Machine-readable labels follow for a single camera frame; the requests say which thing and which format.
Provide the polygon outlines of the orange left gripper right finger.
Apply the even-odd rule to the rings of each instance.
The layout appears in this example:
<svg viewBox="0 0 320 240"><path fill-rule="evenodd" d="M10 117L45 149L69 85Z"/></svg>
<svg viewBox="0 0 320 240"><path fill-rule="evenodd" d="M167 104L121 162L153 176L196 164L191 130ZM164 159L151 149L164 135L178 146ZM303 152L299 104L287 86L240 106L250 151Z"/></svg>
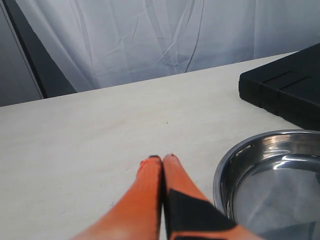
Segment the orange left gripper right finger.
<svg viewBox="0 0 320 240"><path fill-rule="evenodd" d="M164 216L168 240L260 240L223 215L191 180L178 157L163 159Z"/></svg>

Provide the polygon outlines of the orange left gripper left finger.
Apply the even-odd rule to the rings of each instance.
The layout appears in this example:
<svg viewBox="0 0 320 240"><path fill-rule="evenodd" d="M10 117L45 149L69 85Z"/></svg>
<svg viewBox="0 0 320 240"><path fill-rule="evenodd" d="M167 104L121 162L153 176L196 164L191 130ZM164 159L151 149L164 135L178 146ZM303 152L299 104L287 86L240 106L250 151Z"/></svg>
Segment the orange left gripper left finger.
<svg viewBox="0 0 320 240"><path fill-rule="evenodd" d="M141 161L135 181L124 196L74 240L158 240L161 224L162 160Z"/></svg>

